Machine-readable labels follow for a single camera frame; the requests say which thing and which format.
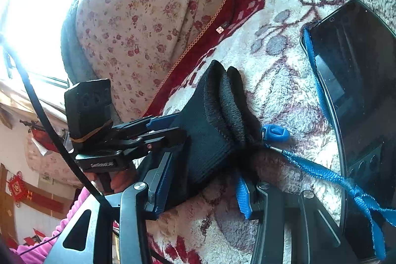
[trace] blue lanyard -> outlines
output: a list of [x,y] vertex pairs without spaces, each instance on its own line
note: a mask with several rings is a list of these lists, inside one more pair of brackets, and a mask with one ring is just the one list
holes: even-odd
[[290,151],[278,149],[272,147],[271,145],[264,143],[266,148],[275,150],[281,153],[290,163],[297,166],[302,171],[306,172],[308,175],[314,178],[319,178],[326,180],[328,182],[333,182],[344,188],[348,194],[355,200],[356,205],[363,212],[363,214],[368,218],[371,224],[371,237],[373,240],[373,246],[375,255],[380,259],[385,259],[385,241],[382,234],[381,228],[373,220],[370,211],[379,212],[384,219],[396,227],[396,210],[381,208],[381,206],[375,201],[375,199],[369,194],[365,193],[362,188],[355,184],[352,178],[345,178],[336,172],[317,164],[313,161],[301,158]]
[[306,27],[304,27],[304,42],[305,42],[306,54],[308,56],[308,60],[311,65],[311,71],[312,71],[312,74],[315,79],[316,93],[318,94],[320,108],[321,108],[325,118],[327,119],[327,121],[332,126],[334,126],[331,115],[330,115],[329,108],[326,103],[324,90],[319,83],[319,75],[318,75],[318,71],[316,69],[314,46],[312,45],[311,35],[309,35],[309,31]]

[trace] pink sleeve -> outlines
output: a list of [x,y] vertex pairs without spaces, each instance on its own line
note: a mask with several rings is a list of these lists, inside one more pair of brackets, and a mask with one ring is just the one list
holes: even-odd
[[[58,235],[65,229],[65,227],[69,223],[70,219],[74,216],[76,211],[80,208],[80,206],[88,198],[89,195],[90,195],[90,193],[84,187],[82,189],[78,199],[74,203],[73,207],[71,208],[71,210],[69,210],[67,217],[65,219],[61,220],[60,224],[58,226],[56,226],[56,229],[52,233],[52,237],[55,235]],[[48,239],[50,239],[50,238],[49,237],[44,238],[43,242],[48,241]],[[46,243],[42,246],[39,246],[36,249],[31,250],[30,252],[22,255],[21,258],[23,259],[23,261],[26,264],[42,264],[44,262],[45,258],[47,257],[48,253],[50,252],[52,245],[55,244],[56,240],[57,239],[55,238],[52,241],[49,241],[48,243]],[[11,251],[13,251],[15,254],[20,254],[22,252],[27,251],[30,248],[32,248],[32,246],[18,246],[17,250],[11,249]]]

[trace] blue gripper pad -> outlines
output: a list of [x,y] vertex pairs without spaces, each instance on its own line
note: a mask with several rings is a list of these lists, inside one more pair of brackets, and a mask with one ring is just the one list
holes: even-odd
[[175,170],[175,156],[170,155],[167,163],[164,167],[164,172],[160,182],[158,183],[158,188],[155,197],[155,208],[154,213],[159,216],[164,212],[166,200],[168,199],[169,189],[172,183],[174,170]]
[[178,115],[179,113],[173,113],[169,114],[168,116],[152,118],[150,122],[146,124],[146,128],[150,131],[167,129]]
[[249,219],[253,212],[250,205],[250,193],[245,180],[240,174],[236,175],[235,193],[239,210],[245,215],[246,219]]

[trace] phone screen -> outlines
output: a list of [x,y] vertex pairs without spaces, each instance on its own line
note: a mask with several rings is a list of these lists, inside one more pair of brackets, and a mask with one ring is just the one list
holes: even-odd
[[[352,0],[310,30],[316,65],[334,107],[345,175],[382,207],[396,207],[396,38]],[[347,198],[344,235],[362,261],[375,257],[370,225]],[[373,214],[387,248],[396,228]]]

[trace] human hand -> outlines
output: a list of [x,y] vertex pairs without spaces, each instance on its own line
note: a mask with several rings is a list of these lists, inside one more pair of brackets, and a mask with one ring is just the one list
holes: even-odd
[[[90,181],[96,181],[98,179],[98,175],[94,173],[90,172],[84,174]],[[114,190],[114,193],[123,192],[125,189],[127,189],[130,185],[132,185],[135,182],[136,168],[130,167],[127,170],[118,171],[112,177],[113,178],[110,183],[111,189]]]

